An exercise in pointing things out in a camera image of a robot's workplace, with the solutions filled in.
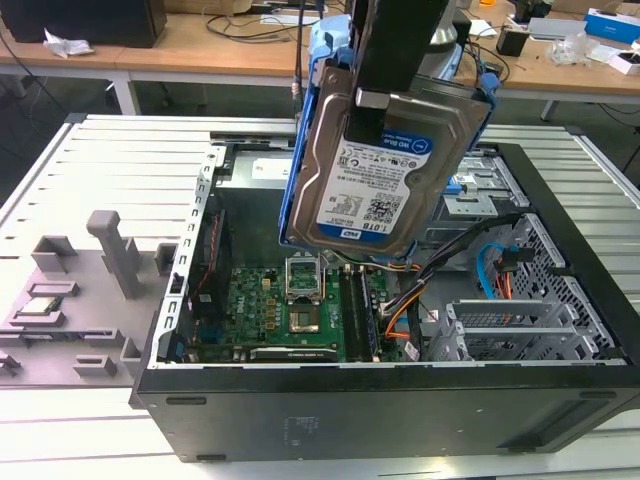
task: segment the computer tower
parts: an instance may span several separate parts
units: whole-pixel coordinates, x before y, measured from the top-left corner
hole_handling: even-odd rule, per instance
[[[0,0],[17,42],[42,42],[45,28],[68,40],[151,48],[167,22],[163,0]]]

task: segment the wooden table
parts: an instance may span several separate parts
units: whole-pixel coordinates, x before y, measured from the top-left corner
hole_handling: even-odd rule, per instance
[[[470,12],[500,26],[513,12],[513,6],[507,0],[496,0],[493,7],[479,7],[478,0],[474,0]],[[555,12],[550,17],[579,19],[577,15]],[[240,17],[234,21],[243,24],[253,19]],[[216,28],[224,28],[224,21],[218,22],[214,24]],[[248,35],[279,28],[279,25],[256,22],[242,28],[231,27],[227,33]],[[305,30],[306,43],[309,29]],[[289,87],[295,65],[296,45],[293,40],[265,45],[234,42],[208,32],[203,18],[195,14],[168,15],[165,32],[152,49],[96,46],[92,55],[67,60],[53,56],[40,44],[19,44],[13,42],[8,33],[4,35],[14,52],[35,75],[100,78],[113,82],[122,112],[129,115],[139,113],[134,81]],[[493,37],[482,38],[479,42],[495,51],[496,41],[497,38]],[[522,56],[505,57],[511,75],[500,89],[500,96],[640,104],[638,77],[622,75],[597,62],[591,62],[590,66],[556,67],[546,59],[548,45],[549,42],[529,39]],[[303,52],[306,72],[306,49]],[[2,73],[20,75],[24,71],[0,45]],[[456,80],[469,85],[475,80],[475,66],[466,55]],[[545,118],[555,105],[555,102],[548,104],[543,114]]]
[[[507,0],[496,0],[493,7],[482,7],[478,0],[474,0],[465,14],[469,18],[475,15],[499,27],[506,23],[507,16],[514,11],[515,7]],[[583,19],[580,15],[559,12],[551,12],[547,18]],[[628,47],[604,38],[593,38],[609,46]],[[490,38],[484,37],[480,38],[478,43],[497,53],[495,49],[497,39],[497,35]],[[552,114],[557,101],[640,104],[639,77],[623,75],[612,67],[596,61],[591,61],[589,65],[555,66],[546,57],[550,44],[551,42],[548,41],[530,38],[520,57],[502,57],[509,64],[511,74],[501,87],[500,96],[550,101],[551,103],[547,104],[543,112],[543,120],[548,119]],[[490,54],[484,54],[483,59],[500,64],[500,61],[491,58]],[[468,55],[464,55],[456,80],[472,85],[475,82],[475,75],[473,60]]]
[[[239,24],[257,17],[236,19]],[[222,30],[224,21],[214,24]],[[249,35],[274,31],[280,25],[259,22],[246,27],[231,27],[228,34]],[[123,114],[137,115],[140,107],[134,81],[267,85],[290,87],[295,67],[296,42],[269,44],[235,42],[207,31],[204,20],[195,14],[169,14],[165,31],[151,49],[95,46],[91,55],[63,59],[43,45],[16,43],[3,33],[14,53],[34,75],[72,78],[97,78],[113,82]],[[309,40],[305,28],[304,43]],[[307,74],[308,55],[303,49],[303,76]],[[0,74],[24,75],[9,52],[0,44]]]

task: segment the barcode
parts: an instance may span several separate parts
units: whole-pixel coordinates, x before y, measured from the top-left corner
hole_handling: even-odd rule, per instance
[[[394,215],[400,208],[399,202],[387,202],[373,199],[369,202],[369,208],[364,216],[364,220],[373,222],[391,223]]]

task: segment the ram slot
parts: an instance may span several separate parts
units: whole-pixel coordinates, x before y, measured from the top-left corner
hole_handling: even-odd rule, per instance
[[[367,274],[358,272],[354,274],[353,288],[353,304],[356,307],[356,317],[358,320],[358,336],[360,339],[361,352],[363,360],[372,361],[376,350],[378,349],[378,341],[376,339],[376,325],[373,319],[373,310],[371,308],[371,296],[369,285],[367,284]]]
[[[352,295],[353,277],[342,269],[339,275],[340,311],[344,332],[344,350],[347,362],[361,361],[360,342],[358,341],[358,321],[355,314]]]

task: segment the blue box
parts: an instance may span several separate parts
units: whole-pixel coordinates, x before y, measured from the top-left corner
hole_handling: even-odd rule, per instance
[[[589,35],[608,38],[622,43],[633,43],[640,38],[640,19],[629,15],[602,15],[598,9],[590,8],[585,31]]]

